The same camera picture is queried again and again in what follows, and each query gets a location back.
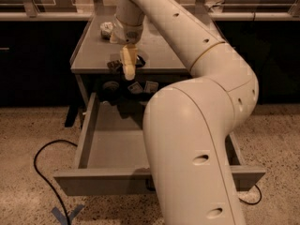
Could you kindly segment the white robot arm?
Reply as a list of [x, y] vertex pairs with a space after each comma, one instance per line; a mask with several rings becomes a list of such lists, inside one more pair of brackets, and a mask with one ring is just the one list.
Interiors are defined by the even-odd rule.
[[166, 225], [246, 225], [225, 139], [255, 108], [258, 80], [218, 32], [174, 0], [119, 0], [123, 37], [149, 19], [191, 77], [157, 91], [143, 136]]

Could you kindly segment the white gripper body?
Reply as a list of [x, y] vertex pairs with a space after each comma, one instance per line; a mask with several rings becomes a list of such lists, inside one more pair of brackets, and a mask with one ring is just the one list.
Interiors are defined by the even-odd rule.
[[128, 23], [122, 21], [117, 15], [114, 15], [110, 42], [122, 45], [138, 43], [143, 33], [143, 19], [144, 17], [138, 22]]

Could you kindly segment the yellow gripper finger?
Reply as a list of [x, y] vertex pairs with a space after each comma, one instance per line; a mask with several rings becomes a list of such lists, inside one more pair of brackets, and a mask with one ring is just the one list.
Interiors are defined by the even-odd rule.
[[135, 44], [127, 44], [120, 51], [123, 72], [127, 81], [135, 78], [138, 49]]

